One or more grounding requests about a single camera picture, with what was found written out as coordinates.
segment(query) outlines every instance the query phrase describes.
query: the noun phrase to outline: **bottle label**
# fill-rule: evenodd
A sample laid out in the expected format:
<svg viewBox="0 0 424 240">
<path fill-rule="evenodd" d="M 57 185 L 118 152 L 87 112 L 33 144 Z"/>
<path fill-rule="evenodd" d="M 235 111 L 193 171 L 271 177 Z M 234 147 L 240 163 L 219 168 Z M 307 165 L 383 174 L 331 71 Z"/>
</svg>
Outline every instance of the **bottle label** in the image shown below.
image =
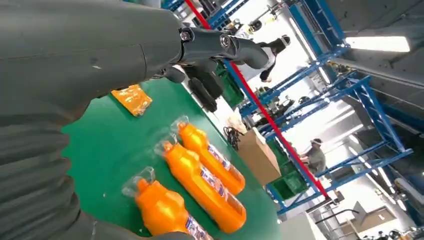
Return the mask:
<svg viewBox="0 0 424 240">
<path fill-rule="evenodd" d="M 206 167 L 201 167 L 201 173 L 200 175 L 203 177 L 203 179 L 206 180 L 206 182 L 211 185 L 215 191 L 225 199 L 225 201 L 240 215 L 243 214 L 243 205 L 237 198 L 232 195 L 222 184 L 222 182 L 214 176 Z"/>
<path fill-rule="evenodd" d="M 228 161 L 228 159 L 224 155 L 222 155 L 222 153 L 220 153 L 220 151 L 218 151 L 216 147 L 209 144 L 209 146 L 207 147 L 207 150 L 215 157 L 216 160 L 218 160 L 222 164 L 222 166 L 227 171 L 230 169 L 231 167 L 230 161 Z"/>
<path fill-rule="evenodd" d="M 188 216 L 185 228 L 187 228 L 188 233 L 193 236 L 195 240 L 213 240 L 212 237 L 209 236 L 209 234 L 191 215 Z"/>
<path fill-rule="evenodd" d="M 213 175 L 206 167 L 201 167 L 201 177 L 206 180 L 206 182 L 212 186 L 212 188 L 215 189 L 215 191 L 221 196 L 227 198 L 226 195 L 226 188 L 224 187 L 223 183 L 215 176 Z"/>
</svg>

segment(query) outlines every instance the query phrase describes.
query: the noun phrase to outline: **plastic packaging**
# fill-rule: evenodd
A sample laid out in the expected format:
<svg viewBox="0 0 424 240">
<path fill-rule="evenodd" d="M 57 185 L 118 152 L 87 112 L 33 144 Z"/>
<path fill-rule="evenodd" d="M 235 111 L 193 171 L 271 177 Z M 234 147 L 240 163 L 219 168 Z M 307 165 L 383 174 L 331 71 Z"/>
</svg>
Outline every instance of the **plastic packaging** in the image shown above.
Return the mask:
<svg viewBox="0 0 424 240">
<path fill-rule="evenodd" d="M 187 212 L 184 199 L 155 180 L 152 167 L 146 167 L 128 180 L 122 193 L 135 199 L 144 225 L 153 236 L 182 232 L 192 235 L 195 240 L 213 240 Z"/>
<path fill-rule="evenodd" d="M 172 175 L 215 220 L 224 233 L 234 233 L 244 225 L 245 207 L 201 164 L 199 155 L 187 150 L 176 140 L 161 141 L 155 149 L 166 159 Z"/>
<path fill-rule="evenodd" d="M 135 117 L 143 115 L 152 103 L 152 99 L 138 84 L 111 93 Z"/>
<path fill-rule="evenodd" d="M 196 152 L 200 156 L 200 162 L 217 176 L 233 195 L 243 190 L 245 187 L 243 175 L 210 144 L 204 131 L 189 123 L 187 116 L 177 119 L 171 129 L 181 137 L 184 147 Z"/>
</svg>

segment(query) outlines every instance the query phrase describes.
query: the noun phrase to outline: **screw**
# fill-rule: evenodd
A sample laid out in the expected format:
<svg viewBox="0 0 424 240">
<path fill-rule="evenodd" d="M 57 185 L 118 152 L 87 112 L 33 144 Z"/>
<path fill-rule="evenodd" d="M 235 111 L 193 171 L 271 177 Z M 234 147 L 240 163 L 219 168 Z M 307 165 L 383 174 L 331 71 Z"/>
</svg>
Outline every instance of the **screw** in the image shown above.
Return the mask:
<svg viewBox="0 0 424 240">
<path fill-rule="evenodd" d="M 226 48 L 230 45 L 230 38 L 226 35 L 223 35 L 219 38 L 219 41 L 221 43 L 221 47 Z"/>
<path fill-rule="evenodd" d="M 190 36 L 190 33 L 186 32 L 186 31 L 182 31 L 179 36 L 181 37 L 181 40 L 183 41 L 189 41 L 192 39 L 192 36 Z"/>
</svg>

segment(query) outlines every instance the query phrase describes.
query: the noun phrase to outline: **bottle cap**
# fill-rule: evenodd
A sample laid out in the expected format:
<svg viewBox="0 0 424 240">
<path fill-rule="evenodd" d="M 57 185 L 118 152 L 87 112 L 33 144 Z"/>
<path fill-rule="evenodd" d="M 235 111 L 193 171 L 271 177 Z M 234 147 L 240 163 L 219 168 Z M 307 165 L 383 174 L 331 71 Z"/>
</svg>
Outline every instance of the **bottle cap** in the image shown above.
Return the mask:
<svg viewBox="0 0 424 240">
<path fill-rule="evenodd" d="M 122 186 L 122 194 L 127 197 L 136 197 L 144 192 L 155 181 L 155 170 L 148 166 L 132 176 Z"/>
<path fill-rule="evenodd" d="M 177 135 L 175 133 L 170 133 L 162 140 L 160 140 L 154 146 L 154 153 L 159 156 L 164 156 L 167 152 L 169 152 L 176 144 L 178 144 Z"/>
<path fill-rule="evenodd" d="M 171 131 L 178 133 L 181 129 L 185 128 L 190 123 L 188 116 L 180 116 L 171 124 Z"/>
</svg>

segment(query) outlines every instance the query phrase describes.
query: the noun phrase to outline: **white cap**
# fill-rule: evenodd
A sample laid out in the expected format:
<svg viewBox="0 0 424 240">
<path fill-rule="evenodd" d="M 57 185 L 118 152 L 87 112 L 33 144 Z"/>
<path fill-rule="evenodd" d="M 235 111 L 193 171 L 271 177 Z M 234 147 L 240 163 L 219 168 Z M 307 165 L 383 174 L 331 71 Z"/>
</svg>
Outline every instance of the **white cap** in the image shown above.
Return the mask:
<svg viewBox="0 0 424 240">
<path fill-rule="evenodd" d="M 282 41 L 282 43 L 284 44 L 284 46 L 288 46 L 288 45 L 290 45 L 290 43 L 291 43 L 291 41 L 289 40 L 289 41 L 286 41 L 286 39 L 285 38 L 290 38 L 289 36 L 287 36 L 286 34 L 284 34 L 284 35 L 282 35 L 279 39 L 281 39 L 281 41 Z"/>
</svg>

